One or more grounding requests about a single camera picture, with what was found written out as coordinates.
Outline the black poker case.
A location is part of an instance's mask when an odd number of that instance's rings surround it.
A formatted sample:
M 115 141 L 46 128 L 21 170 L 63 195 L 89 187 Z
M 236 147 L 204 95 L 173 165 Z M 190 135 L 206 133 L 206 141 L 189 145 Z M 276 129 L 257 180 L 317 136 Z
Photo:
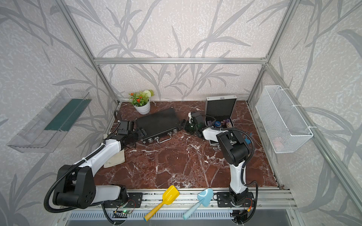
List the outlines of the black poker case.
M 137 128 L 142 128 L 146 132 L 146 135 L 141 139 L 144 144 L 154 141 L 157 143 L 168 141 L 173 134 L 183 128 L 183 122 L 177 117 L 174 108 L 143 116 L 136 119 L 135 123 Z

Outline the silver aluminium poker case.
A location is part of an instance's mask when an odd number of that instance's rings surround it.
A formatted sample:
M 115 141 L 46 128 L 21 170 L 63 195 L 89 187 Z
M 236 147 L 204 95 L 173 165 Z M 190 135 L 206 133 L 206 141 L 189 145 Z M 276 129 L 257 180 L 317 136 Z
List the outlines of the silver aluminium poker case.
M 205 118 L 206 126 L 209 128 L 215 128 L 214 122 L 220 121 L 222 123 L 221 128 L 225 128 L 223 123 L 223 120 L 225 119 L 230 119 L 233 124 L 232 113 L 236 100 L 237 97 L 234 95 L 207 97 L 205 109 L 205 115 L 207 115 Z

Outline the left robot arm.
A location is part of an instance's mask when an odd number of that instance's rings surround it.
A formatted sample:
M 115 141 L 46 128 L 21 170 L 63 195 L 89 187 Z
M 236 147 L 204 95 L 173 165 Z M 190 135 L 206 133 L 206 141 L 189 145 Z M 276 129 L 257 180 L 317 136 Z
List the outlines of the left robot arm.
M 127 203 L 129 196 L 124 186 L 97 186 L 94 177 L 113 156 L 146 136 L 143 128 L 135 129 L 133 125 L 131 121 L 119 121 L 96 150 L 73 165 L 63 165 L 58 170 L 57 180 L 45 195 L 44 209 L 61 213 L 108 201 Z

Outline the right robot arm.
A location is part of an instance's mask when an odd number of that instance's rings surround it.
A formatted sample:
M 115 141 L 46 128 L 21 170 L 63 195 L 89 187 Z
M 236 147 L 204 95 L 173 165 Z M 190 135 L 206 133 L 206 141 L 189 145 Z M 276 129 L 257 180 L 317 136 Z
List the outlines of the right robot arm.
M 188 120 L 179 122 L 179 127 L 203 140 L 218 143 L 224 159 L 230 165 L 230 202 L 240 206 L 247 199 L 246 166 L 255 153 L 252 137 L 233 126 L 223 127 L 220 122 L 200 112 L 190 112 Z

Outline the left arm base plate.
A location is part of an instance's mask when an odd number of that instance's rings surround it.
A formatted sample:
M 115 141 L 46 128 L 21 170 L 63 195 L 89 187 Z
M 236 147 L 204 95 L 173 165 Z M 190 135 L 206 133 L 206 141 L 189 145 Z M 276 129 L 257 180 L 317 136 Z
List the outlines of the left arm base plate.
M 140 208 L 142 203 L 143 193 L 131 192 L 127 196 L 122 196 L 122 198 L 114 201 L 105 201 L 105 208 Z

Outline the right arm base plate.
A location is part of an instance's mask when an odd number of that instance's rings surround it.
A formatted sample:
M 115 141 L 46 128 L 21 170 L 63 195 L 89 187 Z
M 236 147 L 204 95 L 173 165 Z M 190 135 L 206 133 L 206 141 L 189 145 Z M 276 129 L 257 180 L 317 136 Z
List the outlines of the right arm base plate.
M 245 191 L 235 200 L 229 192 L 217 192 L 216 201 L 219 208 L 249 208 L 255 206 L 254 194 Z

